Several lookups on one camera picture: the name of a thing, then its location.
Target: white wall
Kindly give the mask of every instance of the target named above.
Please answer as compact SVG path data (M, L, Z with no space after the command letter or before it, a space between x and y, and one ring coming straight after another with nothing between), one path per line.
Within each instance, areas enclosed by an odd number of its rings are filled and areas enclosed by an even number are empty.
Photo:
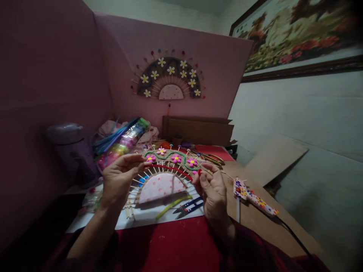
M255 2L234 0L219 33ZM243 165L274 134L310 149L276 199L324 247L331 271L352 270L363 240L362 90L362 71L244 83L229 116Z
M177 5L155 0L84 0L95 12L102 12L152 23L217 32L219 18Z

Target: green glitter trim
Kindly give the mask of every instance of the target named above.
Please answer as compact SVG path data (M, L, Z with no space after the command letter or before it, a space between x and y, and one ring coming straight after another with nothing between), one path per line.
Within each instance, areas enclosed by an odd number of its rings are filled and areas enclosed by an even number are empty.
M183 153L180 153L180 152L178 152L178 151L173 151L173 152L171 152L171 153L169 153L166 157L159 157L156 153L155 153L155 151L149 151L149 152L147 152L147 153L145 153L145 155L144 155L144 157L146 158L146 156L148 155L148 154L153 154L153 155L155 155L158 159L163 159L163 160L166 160L171 154L174 154L174 153L177 153L177 154L179 154L179 155L182 155L183 157L184 157L184 166L185 166L185 168L187 168L187 169L189 169L189 170L191 170L191 171L195 171L195 170L199 170L200 168L190 168L190 167L188 167L188 166L186 166L186 163L185 163L185 160L186 160L186 156L185 156L185 154L183 154Z

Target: decorative fan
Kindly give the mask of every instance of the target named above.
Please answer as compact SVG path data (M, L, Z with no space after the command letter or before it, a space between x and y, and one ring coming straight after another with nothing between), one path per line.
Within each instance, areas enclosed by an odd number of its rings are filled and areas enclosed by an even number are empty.
M197 63L192 63L193 58L187 62L184 51L181 53L181 59L173 57L174 49L171 51L171 56L168 56L168 50L165 51L165 56L161 55L161 49L158 50L158 53L159 58L155 58L154 51L151 51L153 59L151 63L146 57L144 58L148 64L144 70L136 65L140 74L135 73L138 80L132 79L132 82L137 84L137 90L134 93L160 100L184 99L187 96L201 98L201 81L204 78L200 76L203 71L197 71L199 66Z
M201 169L201 160L197 161L197 156L191 156L189 151L184 154L179 150L167 150L162 147L145 152L143 156L153 164L147 171L139 174L139 178L133 180L135 184L132 188L137 189L136 192L130 192L135 195L129 198L133 199L133 204L143 204L176 193L188 193L188 188L194 189L189 183L197 170Z

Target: purple thermos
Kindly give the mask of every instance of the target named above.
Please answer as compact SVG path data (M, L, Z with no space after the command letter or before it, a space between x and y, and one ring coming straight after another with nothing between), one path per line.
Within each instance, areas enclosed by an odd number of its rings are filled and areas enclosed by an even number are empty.
M71 185L78 184L86 189L98 182L99 174L82 126L75 123L52 125L46 130L46 137L71 174Z

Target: pink semicircle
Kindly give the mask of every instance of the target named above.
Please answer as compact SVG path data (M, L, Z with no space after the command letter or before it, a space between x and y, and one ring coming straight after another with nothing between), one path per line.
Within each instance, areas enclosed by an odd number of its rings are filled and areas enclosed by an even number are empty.
M139 203L145 203L185 191L182 181L174 174L161 173L149 178L143 185Z
M159 94L160 100L184 99L182 90L174 84L165 85Z

